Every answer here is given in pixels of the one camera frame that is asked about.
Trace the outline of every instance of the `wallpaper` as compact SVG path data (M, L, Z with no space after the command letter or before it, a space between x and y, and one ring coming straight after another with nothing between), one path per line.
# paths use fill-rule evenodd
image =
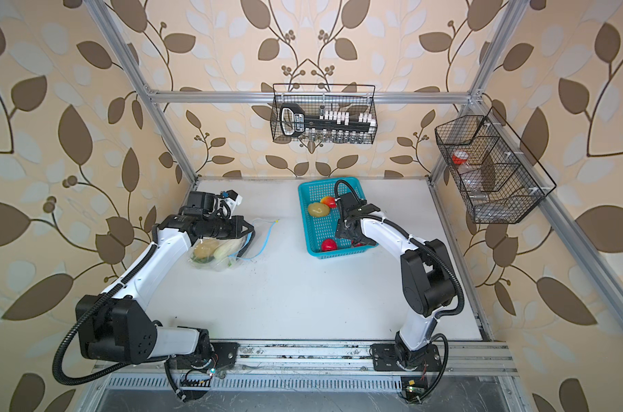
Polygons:
M161 137L78 6L0 0L0 410L75 404L80 388L51 374L75 304L124 271L189 187L162 166ZM89 373L71 349L65 372Z
M547 167L561 202L623 283L623 0L536 8L485 101Z
M623 0L532 0L484 96L623 282ZM623 332L543 214L475 225L438 187L538 412L623 411Z
M475 225L453 179L437 185L494 338L538 412L623 411L623 331L538 209Z
M107 0L154 90L465 92L503 0Z
M203 177L426 176L439 155L433 129L455 118L449 104L378 105L373 144L274 142L268 105L169 108L168 121ZM161 163L167 167L170 159L164 152Z

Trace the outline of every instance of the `wall-mounted basket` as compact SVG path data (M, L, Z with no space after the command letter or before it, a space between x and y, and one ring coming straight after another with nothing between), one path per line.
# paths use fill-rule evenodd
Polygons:
M273 141L373 144L374 93L366 84L274 84Z
M513 147L497 130L502 117L490 109L487 115L459 117L435 128L437 146L453 176L467 212L477 224L516 224L538 205L556 182L520 141ZM549 178L538 182L522 158Z

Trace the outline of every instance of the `blue basket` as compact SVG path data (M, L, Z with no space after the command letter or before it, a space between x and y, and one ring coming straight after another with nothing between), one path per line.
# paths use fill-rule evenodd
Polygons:
M337 232L337 222L339 220L339 210L330 209L330 214L323 218L314 218L309 215L307 206L310 203L319 202L325 196L334 197L334 183L338 180L345 180L353 186L360 198L364 197L360 181L355 177L337 177L335 179L316 180L306 182L298 186L300 197L300 210L302 211L302 224L305 228L305 240L307 241L307 252L318 259L334 258L347 254L363 253L374 246L350 247L348 239L336 239L334 234ZM339 186L339 194L348 193L346 185ZM321 243L325 239L334 239L338 249L331 252L321 252Z

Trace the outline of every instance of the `plastic bag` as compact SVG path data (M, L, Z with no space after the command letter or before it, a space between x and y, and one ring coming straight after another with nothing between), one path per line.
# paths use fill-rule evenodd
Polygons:
M235 267L240 264L236 253L245 245L250 235L251 233L240 239L222 241L210 237L199 239L192 248L189 262L198 269L217 272Z
M245 260L252 260L263 252L270 236L274 221L256 218L252 221L254 233L248 233L240 239L218 240L202 238L195 242L188 260L192 266L202 270L222 272L228 268L236 268ZM238 252L251 239L248 250L242 257Z

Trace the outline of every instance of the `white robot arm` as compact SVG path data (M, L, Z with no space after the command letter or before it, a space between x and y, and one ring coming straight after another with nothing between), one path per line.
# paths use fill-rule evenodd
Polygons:
M350 192L339 196L337 190L341 183L348 186ZM407 234L389 221L378 207L357 197L345 181L337 181L334 189L340 211L335 236L351 239L354 244L380 244L400 259L403 294L410 310L395 337L396 363L403 369L414 369L432 340L437 320L459 313L464 305L462 289L451 269L447 250L439 240L427 242ZM241 197L234 191L220 195L191 192L178 215L169 216L158 228L153 228L152 243L122 276L102 294L81 298L76 307L77 323L53 358L52 371L57 382L83 384L126 365L162 361L173 355L198 358L202 364L212 357L213 347L207 330L165 328L160 322L151 321L145 309L169 269L197 239L240 239L251 232L250 241L254 238L254 228L242 216L233 216L240 202ZM237 256L246 251L250 241ZM458 306L443 309L456 295ZM76 334L83 357L118 363L82 378L65 375L62 358Z

